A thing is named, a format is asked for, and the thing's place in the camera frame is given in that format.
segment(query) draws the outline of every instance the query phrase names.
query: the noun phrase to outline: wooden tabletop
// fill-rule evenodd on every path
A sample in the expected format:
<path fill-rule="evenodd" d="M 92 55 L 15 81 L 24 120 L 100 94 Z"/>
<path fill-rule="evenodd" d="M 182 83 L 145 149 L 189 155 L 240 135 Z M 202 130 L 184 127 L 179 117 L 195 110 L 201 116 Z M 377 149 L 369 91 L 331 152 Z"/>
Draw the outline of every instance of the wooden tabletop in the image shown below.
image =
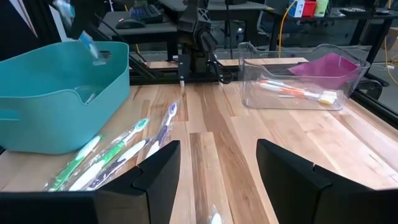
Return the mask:
<path fill-rule="evenodd" d="M 337 174 L 375 189 L 398 186 L 398 131 L 349 100 L 341 111 L 254 110 L 241 84 L 132 86 L 129 98 L 100 131 L 108 142 L 141 118 L 156 134 L 169 105 L 182 99 L 169 140 L 181 140 L 180 180 L 170 223 L 277 223 L 256 160 L 268 139 Z M 124 170 L 143 160 L 147 149 Z M 37 191 L 71 158 L 4 152 L 0 190 Z"/>

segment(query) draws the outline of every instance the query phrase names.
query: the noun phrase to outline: magenta cloth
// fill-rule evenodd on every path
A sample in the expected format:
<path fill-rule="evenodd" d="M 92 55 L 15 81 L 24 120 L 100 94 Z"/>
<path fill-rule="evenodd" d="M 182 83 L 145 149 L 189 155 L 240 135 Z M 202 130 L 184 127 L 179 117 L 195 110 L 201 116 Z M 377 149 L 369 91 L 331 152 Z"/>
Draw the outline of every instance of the magenta cloth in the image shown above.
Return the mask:
<path fill-rule="evenodd" d="M 308 77 L 307 81 L 323 88 L 337 90 L 343 84 L 358 78 L 361 70 L 357 68 L 358 65 L 347 58 L 329 53 L 322 58 L 296 65 L 288 70 L 296 76 Z"/>

